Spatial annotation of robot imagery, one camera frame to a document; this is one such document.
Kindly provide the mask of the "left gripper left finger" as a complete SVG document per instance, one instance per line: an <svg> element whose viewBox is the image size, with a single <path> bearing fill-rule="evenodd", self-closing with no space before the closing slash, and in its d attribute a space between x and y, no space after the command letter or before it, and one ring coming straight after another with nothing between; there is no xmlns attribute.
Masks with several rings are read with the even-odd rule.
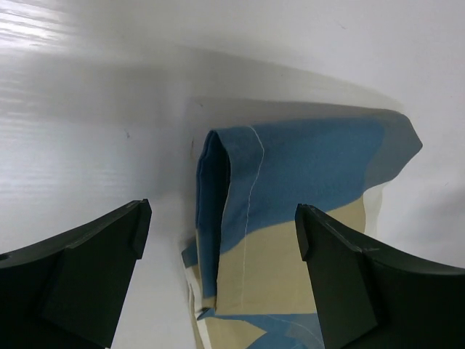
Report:
<svg viewBox="0 0 465 349"><path fill-rule="evenodd" d="M1 254L1 347L110 348L151 214L131 201Z"/></svg>

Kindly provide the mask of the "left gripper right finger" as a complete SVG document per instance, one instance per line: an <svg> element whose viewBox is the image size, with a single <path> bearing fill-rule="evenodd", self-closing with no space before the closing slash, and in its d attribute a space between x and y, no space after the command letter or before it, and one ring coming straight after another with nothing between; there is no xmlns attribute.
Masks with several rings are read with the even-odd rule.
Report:
<svg viewBox="0 0 465 349"><path fill-rule="evenodd" d="M464 270L300 204L296 233L327 348L462 348Z"/></svg>

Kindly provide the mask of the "blue and beige cloth placemat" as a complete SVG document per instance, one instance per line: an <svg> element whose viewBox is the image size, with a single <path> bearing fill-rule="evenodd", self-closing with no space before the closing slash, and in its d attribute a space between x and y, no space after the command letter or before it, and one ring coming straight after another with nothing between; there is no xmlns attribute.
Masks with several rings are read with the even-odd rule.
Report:
<svg viewBox="0 0 465 349"><path fill-rule="evenodd" d="M211 130L182 252L197 347L322 348L296 208L375 236L384 186L421 147L387 110Z"/></svg>

